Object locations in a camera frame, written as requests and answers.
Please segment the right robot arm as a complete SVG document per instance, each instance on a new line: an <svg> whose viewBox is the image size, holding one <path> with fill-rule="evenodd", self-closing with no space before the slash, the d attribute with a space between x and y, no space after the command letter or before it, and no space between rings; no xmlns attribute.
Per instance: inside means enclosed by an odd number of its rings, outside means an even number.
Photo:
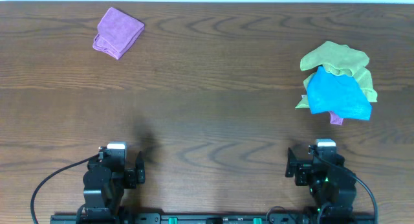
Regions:
<svg viewBox="0 0 414 224"><path fill-rule="evenodd" d="M344 167L345 159L335 146L310 145L312 159L297 159L288 149L286 177L295 185L307 186L316 203L316 223L346 223L351 220L356 197L356 179Z"/></svg>

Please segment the blue microfiber cloth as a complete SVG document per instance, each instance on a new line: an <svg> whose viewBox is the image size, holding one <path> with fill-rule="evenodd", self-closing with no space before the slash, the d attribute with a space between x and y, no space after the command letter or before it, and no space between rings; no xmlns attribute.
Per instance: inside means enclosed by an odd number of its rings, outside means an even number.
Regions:
<svg viewBox="0 0 414 224"><path fill-rule="evenodd" d="M350 76L335 76L324 67L318 67L307 86L310 112L314 114L332 111L341 118L369 120L372 105Z"/></svg>

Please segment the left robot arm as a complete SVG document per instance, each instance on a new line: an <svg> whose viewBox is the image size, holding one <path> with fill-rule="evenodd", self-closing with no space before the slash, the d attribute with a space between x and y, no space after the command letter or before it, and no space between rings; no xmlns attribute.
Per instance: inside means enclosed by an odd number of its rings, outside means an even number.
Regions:
<svg viewBox="0 0 414 224"><path fill-rule="evenodd" d="M125 167L125 149L101 147L98 155L88 160L83 176L85 203L78 209L76 223L123 223L120 206L124 190L145 183L142 153L138 153L134 168Z"/></svg>

